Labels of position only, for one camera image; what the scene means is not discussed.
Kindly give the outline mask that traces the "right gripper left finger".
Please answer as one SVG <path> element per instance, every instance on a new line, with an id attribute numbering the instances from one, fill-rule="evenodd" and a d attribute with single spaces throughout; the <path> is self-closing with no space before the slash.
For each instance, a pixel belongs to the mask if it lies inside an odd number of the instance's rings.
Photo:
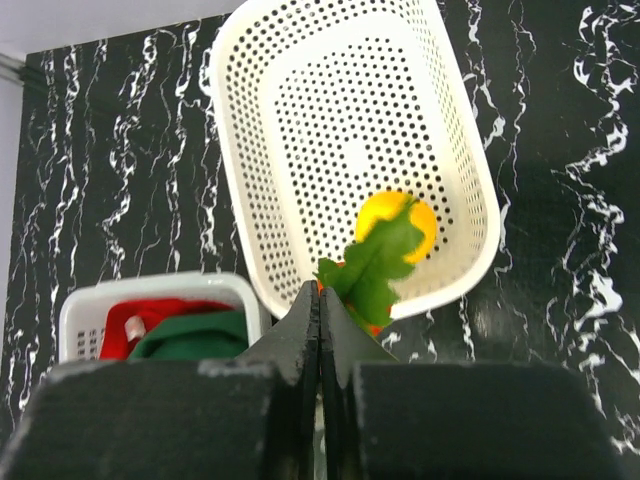
<path id="1" fill-rule="evenodd" d="M 315 281 L 306 281 L 286 315 L 237 357 L 242 365 L 266 365 L 273 379 L 261 479 L 314 477 L 319 343 L 319 289 Z"/>

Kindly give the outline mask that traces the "red cloth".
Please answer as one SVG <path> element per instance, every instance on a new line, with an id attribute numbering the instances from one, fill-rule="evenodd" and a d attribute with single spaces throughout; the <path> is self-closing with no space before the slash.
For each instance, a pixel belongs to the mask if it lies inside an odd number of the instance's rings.
<path id="1" fill-rule="evenodd" d="M 124 360 L 141 339 L 169 317 L 231 311 L 230 305 L 175 297 L 146 298 L 117 303 L 108 311 L 99 358 Z"/>

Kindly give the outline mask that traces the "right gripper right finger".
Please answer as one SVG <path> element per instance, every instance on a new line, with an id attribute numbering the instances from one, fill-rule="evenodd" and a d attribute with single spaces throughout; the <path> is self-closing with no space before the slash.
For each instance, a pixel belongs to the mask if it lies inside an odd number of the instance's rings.
<path id="1" fill-rule="evenodd" d="M 327 477 L 360 479 L 354 368 L 362 362 L 395 363 L 397 359 L 354 322 L 331 288 L 319 294 L 319 321 Z"/>

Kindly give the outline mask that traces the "empty white perforated basket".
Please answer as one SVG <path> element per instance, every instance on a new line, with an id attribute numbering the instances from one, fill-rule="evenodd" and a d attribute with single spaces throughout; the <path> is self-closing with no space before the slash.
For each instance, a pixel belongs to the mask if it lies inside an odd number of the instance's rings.
<path id="1" fill-rule="evenodd" d="M 211 50 L 211 99 L 251 283 L 276 317 L 322 258 L 341 261 L 362 204 L 402 191 L 436 241 L 395 284 L 402 319 L 473 289 L 500 215 L 434 1 L 247 1 Z"/>

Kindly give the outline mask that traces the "white basket with cloths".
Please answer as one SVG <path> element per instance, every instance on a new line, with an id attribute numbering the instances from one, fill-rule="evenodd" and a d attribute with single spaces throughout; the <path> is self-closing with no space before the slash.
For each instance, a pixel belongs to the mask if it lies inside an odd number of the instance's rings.
<path id="1" fill-rule="evenodd" d="M 81 288 L 61 309 L 58 361 L 125 359 L 168 318 L 232 310 L 244 313 L 249 344 L 271 328 L 252 287 L 233 273 L 161 274 Z"/>

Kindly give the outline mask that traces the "green fake lettuce leaf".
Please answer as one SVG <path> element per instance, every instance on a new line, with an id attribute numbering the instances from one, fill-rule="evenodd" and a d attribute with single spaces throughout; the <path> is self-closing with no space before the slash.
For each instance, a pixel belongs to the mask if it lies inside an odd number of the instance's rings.
<path id="1" fill-rule="evenodd" d="M 325 288 L 333 286 L 339 295 L 347 296 L 371 323 L 382 321 L 386 307 L 399 300 L 391 283 L 405 279 L 415 269 L 416 265 L 403 260 L 410 249 L 408 234 L 399 240 L 386 240 L 381 233 L 372 234 L 364 242 L 355 241 L 346 247 L 343 266 L 323 274 L 321 281 Z"/>

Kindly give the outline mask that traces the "dark green cloth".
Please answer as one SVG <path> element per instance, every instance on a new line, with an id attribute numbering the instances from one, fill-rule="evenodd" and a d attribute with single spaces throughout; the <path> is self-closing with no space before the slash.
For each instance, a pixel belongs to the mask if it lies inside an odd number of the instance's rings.
<path id="1" fill-rule="evenodd" d="M 231 359 L 248 347 L 244 314 L 216 311 L 166 318 L 137 343 L 128 359 Z"/>

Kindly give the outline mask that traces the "yellow fake lemon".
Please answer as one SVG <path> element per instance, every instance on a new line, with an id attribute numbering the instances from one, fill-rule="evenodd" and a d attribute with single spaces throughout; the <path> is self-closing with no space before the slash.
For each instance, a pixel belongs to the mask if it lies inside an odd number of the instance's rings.
<path id="1" fill-rule="evenodd" d="M 409 235 L 411 249 L 403 260 L 416 265 L 424 260 L 435 247 L 438 221 L 435 210 L 411 194 L 398 191 L 381 191 L 369 197 L 361 206 L 357 218 L 354 239 L 357 243 L 372 234 L 384 234 L 386 240 L 399 240 Z"/>

